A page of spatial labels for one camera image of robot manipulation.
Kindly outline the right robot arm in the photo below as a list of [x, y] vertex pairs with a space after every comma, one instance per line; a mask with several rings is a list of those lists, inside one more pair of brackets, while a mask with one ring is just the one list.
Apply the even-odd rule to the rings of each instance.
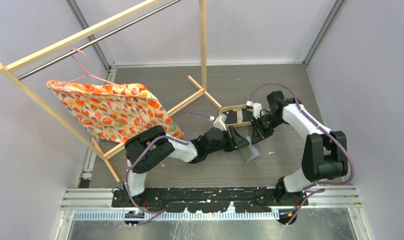
[[286, 98], [282, 91], [273, 91], [267, 96], [269, 110], [260, 103], [248, 100], [247, 109], [252, 112], [251, 127], [253, 145], [271, 137], [275, 128], [288, 124], [305, 141], [301, 167], [292, 174], [281, 177], [274, 195], [281, 205], [289, 205], [303, 190], [318, 181], [334, 180], [349, 171], [345, 155], [347, 138], [342, 131], [333, 131], [322, 125], [302, 102]]

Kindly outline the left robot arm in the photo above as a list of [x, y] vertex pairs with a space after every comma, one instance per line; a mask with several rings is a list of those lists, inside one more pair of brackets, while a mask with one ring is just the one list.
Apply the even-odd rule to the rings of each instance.
[[144, 199], [147, 173], [166, 158], [197, 164], [212, 153], [228, 153], [249, 145], [250, 142], [232, 126], [225, 130], [212, 127], [205, 134], [186, 141], [166, 133], [163, 127], [156, 125], [124, 144], [127, 160], [124, 200], [131, 207], [138, 207]]

